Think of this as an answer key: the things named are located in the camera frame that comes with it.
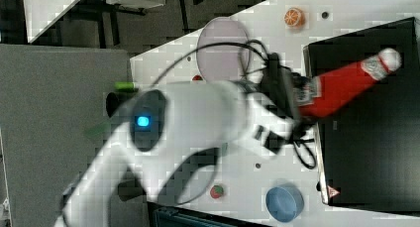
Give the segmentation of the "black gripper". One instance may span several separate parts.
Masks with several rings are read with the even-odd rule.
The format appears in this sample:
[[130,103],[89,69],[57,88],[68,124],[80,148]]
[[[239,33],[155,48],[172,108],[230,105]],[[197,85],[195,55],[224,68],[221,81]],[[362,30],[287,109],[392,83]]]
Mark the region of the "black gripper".
[[293,87],[303,88],[311,79],[282,66],[279,55],[268,54],[262,71],[261,91],[272,102],[267,109],[280,118],[301,118],[294,99]]

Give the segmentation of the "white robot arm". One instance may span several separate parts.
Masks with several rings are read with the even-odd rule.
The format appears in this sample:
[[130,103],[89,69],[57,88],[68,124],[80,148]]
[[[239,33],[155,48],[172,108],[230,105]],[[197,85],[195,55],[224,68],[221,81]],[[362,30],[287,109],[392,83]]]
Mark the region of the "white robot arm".
[[181,205],[205,192],[228,150],[274,158],[298,137],[296,96],[308,82],[271,54],[259,82],[184,81],[138,93],[111,118],[106,143],[66,190],[53,227],[108,227],[109,199],[126,172],[151,200]]

